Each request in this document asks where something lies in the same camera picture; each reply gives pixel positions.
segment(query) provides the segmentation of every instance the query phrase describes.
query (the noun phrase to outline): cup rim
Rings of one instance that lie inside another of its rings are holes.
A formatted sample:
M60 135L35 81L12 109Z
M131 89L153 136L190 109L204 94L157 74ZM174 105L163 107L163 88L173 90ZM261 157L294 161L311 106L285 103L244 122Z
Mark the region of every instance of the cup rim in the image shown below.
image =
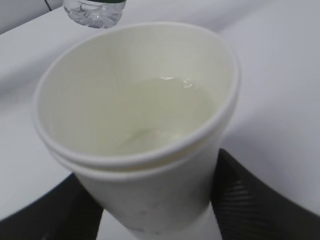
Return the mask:
M48 76L51 74L52 70L56 67L63 58L72 53L75 49L81 45L90 42L101 36L110 35L115 32L121 32L127 29L139 28L139 27L152 27L152 26L176 26L189 28L191 30L196 30L211 35L213 38L218 40L221 45L225 48L226 53L229 55L232 63L230 64L233 69L233 76L231 77L231 86L228 90L227 97L224 102L221 104L219 109L215 114L213 114L203 125L198 129L187 135L186 137L161 148L155 150L132 154L132 155L119 155L119 156L98 156L88 153L81 153L75 150L70 150L62 144L55 141L44 129L43 124L41 123L39 116L39 103L40 103L40 93L42 91L44 83L47 81ZM105 30L101 33L98 33L94 36L91 36L85 40L80 41L74 46L67 49L62 53L45 71L45 73L40 78L40 81L36 87L33 104L32 104L32 118L35 125L35 129L39 134L40 138L43 140L45 145L56 152L59 156L66 158L68 161L73 162L74 164L88 166L91 168L129 168L141 166L143 164L150 164L157 162L159 159L168 157L170 155L176 154L183 149L188 148L189 146L199 142L204 136L208 133L211 133L214 128L223 120L224 116L227 114L228 110L232 107L234 101L238 97L238 92L240 88L240 67L239 62L234 54L233 49L223 40L217 33L211 31L207 28L188 24L188 23L179 23L179 22L146 22L125 25L121 27L115 27L112 29Z

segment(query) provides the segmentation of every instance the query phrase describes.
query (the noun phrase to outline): plastic water bottle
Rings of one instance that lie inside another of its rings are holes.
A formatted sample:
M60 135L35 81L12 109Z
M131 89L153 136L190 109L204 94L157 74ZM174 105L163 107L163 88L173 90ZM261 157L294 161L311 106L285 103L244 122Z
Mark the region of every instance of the plastic water bottle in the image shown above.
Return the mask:
M125 5L126 0L63 0L63 7L73 21L96 29L115 26Z

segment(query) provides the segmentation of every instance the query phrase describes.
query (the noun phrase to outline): white paper cup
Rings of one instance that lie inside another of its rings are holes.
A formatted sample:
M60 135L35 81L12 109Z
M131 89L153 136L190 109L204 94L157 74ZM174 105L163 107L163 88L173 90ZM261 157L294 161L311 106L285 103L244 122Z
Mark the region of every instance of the white paper cup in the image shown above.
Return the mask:
M84 119L95 107L88 98L97 85L113 89L114 79L163 76L199 82L212 96L216 113L162 148L124 156L94 154L95 126ZM143 23L104 31L60 56L40 80L33 116L54 158L105 209L130 230L159 235L188 226L207 208L221 136L239 86L236 58L214 32L182 23Z

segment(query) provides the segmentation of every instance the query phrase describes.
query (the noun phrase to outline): water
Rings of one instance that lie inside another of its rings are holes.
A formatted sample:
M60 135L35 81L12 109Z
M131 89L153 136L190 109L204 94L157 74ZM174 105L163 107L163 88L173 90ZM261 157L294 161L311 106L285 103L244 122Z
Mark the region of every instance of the water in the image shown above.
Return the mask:
M90 125L100 155L161 148L196 130L215 112L209 93L188 80L155 78L103 91L97 89L90 100L95 106Z
M125 1L108 3L108 1L94 0L63 0L64 10L73 21L96 29L115 26L122 16L125 5Z

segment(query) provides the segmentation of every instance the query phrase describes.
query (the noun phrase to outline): white table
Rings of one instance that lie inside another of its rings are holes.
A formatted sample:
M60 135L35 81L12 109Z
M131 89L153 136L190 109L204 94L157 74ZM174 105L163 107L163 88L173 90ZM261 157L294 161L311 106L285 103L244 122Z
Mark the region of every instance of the white table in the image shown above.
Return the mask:
M128 0L119 24L179 21L219 31L243 72L222 147L320 215L319 13L318 0ZM36 136L30 99L52 60L98 31L73 23L60 8L0 35L0 219L69 174Z

